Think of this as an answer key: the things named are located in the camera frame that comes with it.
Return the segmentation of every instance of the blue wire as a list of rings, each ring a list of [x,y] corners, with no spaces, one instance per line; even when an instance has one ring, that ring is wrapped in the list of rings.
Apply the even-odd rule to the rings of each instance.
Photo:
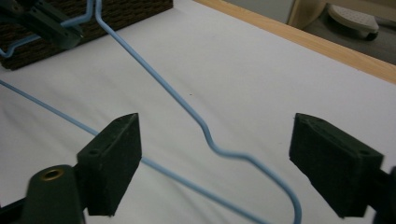
[[[82,123],[82,122],[80,122],[80,121],[78,121],[78,120],[66,115],[62,111],[57,110],[56,108],[54,108],[54,107],[52,107],[50,105],[47,105],[46,103],[38,100],[34,96],[32,96],[32,95],[30,95],[30,94],[28,94],[28,93],[26,93],[24,91],[21,91],[21,90],[15,88],[15,87],[9,85],[8,83],[6,83],[5,81],[3,81],[1,79],[0,79],[0,85],[8,88],[9,90],[15,91],[20,96],[25,97],[26,99],[34,102],[37,105],[41,105],[42,107],[46,108],[48,111],[50,111],[50,112],[58,115],[59,117],[69,121],[70,123],[76,125],[77,127],[82,129],[83,131],[92,134],[93,136],[96,136],[97,134],[99,134],[99,132],[97,132],[96,130],[92,129],[88,125],[86,125],[86,124],[84,124],[84,123]],[[260,224],[268,224],[268,222],[263,221],[259,217],[256,217],[256,216],[250,214],[248,211],[246,211],[244,209],[241,209],[241,208],[237,207],[236,205],[234,205],[234,204],[232,204],[232,203],[220,198],[216,194],[208,191],[207,189],[204,189],[204,188],[200,187],[199,185],[194,184],[190,180],[188,180],[188,179],[186,179],[186,178],[184,178],[184,177],[182,177],[180,175],[177,175],[176,173],[164,168],[163,166],[161,166],[160,164],[158,164],[155,161],[152,161],[152,160],[150,160],[150,159],[148,159],[146,157],[142,158],[141,161],[144,164],[146,164],[147,166],[149,166],[150,168],[160,172],[161,174],[166,175],[166,176],[176,180],[178,183],[184,185],[185,187],[194,190],[195,192],[207,197],[208,199],[213,200],[214,202],[216,202],[216,203],[218,203],[218,204],[220,204],[220,205],[222,205],[222,206],[234,211],[235,213],[237,213],[237,214],[239,214],[239,215],[241,215],[241,216],[243,216],[243,217],[245,217],[245,218],[247,218],[247,219],[249,219],[249,220],[251,220],[253,222],[260,223]]]
[[[89,21],[92,17],[92,13],[93,13],[93,0],[87,0],[87,9],[84,15],[75,17],[67,21],[63,21],[61,25],[62,27],[70,27]],[[0,49],[0,55],[4,58],[9,58],[14,54],[14,51],[17,47],[33,42],[39,38],[40,38],[39,35],[29,35],[23,39],[17,40],[8,46],[7,52],[3,52],[3,50]]]
[[[114,30],[112,30],[103,20],[102,20],[102,0],[96,0],[95,17],[97,22],[106,30],[117,42],[119,42],[122,47],[131,54],[150,74],[151,76],[163,86],[166,91],[192,116],[192,118],[201,126],[206,142],[209,147],[218,155],[230,159],[238,159],[243,161],[248,161],[256,168],[265,173],[270,177],[280,188],[282,188],[287,195],[290,197],[294,208],[294,224],[300,224],[302,219],[302,208],[297,196],[294,194],[292,189],[273,171],[271,171],[264,164],[260,163],[254,157],[240,152],[231,152],[229,150],[224,150],[218,147],[209,131],[209,128],[201,116],[130,46],[123,40],[119,35],[117,35]]]

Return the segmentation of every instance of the table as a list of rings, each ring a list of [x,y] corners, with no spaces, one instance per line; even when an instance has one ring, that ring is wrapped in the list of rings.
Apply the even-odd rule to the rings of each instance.
[[[206,119],[222,147],[247,152],[282,176],[299,196],[303,223],[341,220],[289,161],[294,114],[321,117],[396,163],[396,88],[313,50],[190,0],[120,31]],[[239,161],[214,156],[187,113],[110,37],[0,78],[102,130],[138,112],[144,157],[220,194],[271,223],[291,223],[289,199]],[[0,87],[0,202],[23,197],[41,169],[75,164],[91,139]],[[249,223],[143,164],[116,216],[88,223]]]

